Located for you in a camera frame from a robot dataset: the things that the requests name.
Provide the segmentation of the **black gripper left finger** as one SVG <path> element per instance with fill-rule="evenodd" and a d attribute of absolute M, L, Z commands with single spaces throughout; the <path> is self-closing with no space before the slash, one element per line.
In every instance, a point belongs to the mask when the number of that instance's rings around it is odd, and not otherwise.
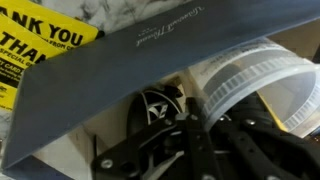
<path fill-rule="evenodd" d="M 160 180 L 200 180 L 194 160 L 200 122 L 164 118 L 142 128 L 94 158 L 94 180 L 144 180 L 176 158 Z"/>

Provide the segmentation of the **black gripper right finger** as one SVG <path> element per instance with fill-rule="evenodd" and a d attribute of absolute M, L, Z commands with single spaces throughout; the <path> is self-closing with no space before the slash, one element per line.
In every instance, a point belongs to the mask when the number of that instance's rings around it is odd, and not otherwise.
<path fill-rule="evenodd" d="M 280 130 L 271 118 L 222 116 L 213 142 L 224 180 L 320 180 L 319 145 Z"/>

